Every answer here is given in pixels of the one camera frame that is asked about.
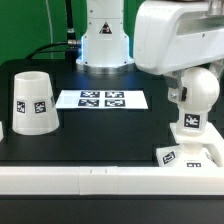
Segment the upside-down cup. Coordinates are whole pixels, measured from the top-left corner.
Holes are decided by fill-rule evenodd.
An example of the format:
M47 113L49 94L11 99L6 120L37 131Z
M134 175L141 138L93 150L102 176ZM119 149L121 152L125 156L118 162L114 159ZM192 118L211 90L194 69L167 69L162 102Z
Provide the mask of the upside-down cup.
M59 126L49 75L45 72L22 72L15 75L13 124L22 135L41 135Z

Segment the green wall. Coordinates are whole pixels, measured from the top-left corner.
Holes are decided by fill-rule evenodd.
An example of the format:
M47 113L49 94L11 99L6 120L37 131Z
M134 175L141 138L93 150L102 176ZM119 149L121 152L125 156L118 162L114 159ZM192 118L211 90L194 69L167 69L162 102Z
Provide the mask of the green wall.
M124 29L133 43L135 16L144 0L124 0ZM86 1L72 0L77 37L86 31ZM64 0L49 0L54 42L66 40ZM0 2L0 64L20 59L36 48L50 43L50 31L45 0L1 0ZM38 56L50 58L50 55Z

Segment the black cable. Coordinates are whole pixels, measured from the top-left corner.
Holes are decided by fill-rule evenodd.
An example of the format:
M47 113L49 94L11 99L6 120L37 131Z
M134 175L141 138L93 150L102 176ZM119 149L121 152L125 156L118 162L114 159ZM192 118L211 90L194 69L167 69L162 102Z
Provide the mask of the black cable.
M36 52L42 51L44 49L51 48L51 47L56 47L56 46L66 46L66 45L68 45L67 42L57 42L57 43L52 43L52 44L44 45L42 47L37 48L31 54L29 54L28 56L26 56L25 59L31 59L36 54Z
M66 17L67 17L67 39L69 41L75 41L76 40L76 34L73 26L73 16L72 16L72 3L71 0L65 0L65 6L66 6Z
M63 42L56 42L56 43L52 43L52 44L47 44L47 45L44 45L42 47L39 47L37 48L34 52L36 51L42 51L44 49L47 49L47 48L50 48L50 47L56 47L56 46L65 46L65 45L68 45L67 42L63 41Z
M32 59L32 57L33 57L34 55L36 55L36 54L58 53L58 52L59 52L59 53L60 53L60 52L65 53L66 50L64 50L64 51L34 51L32 54L29 54L25 59L30 60L30 59Z

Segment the printed marker sheet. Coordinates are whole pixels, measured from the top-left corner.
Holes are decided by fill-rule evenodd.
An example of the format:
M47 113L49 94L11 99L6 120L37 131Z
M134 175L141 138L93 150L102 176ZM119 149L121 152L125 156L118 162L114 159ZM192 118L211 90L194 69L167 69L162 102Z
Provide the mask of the printed marker sheet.
M62 90L57 109L148 109L143 91Z

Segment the table surface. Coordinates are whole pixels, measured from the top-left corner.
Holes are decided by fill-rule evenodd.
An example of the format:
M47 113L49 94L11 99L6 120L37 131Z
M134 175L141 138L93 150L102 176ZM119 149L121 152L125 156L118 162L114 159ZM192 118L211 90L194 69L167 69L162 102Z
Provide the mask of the table surface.
M14 75L49 73L61 90L142 90L147 110L58 110L60 127L41 136L12 131ZM224 136L223 80L209 114ZM158 166L156 148L175 145L169 129L178 119L163 76L144 72L96 75L64 60L13 60L0 66L0 166ZM1 196L1 223L223 223L223 196Z

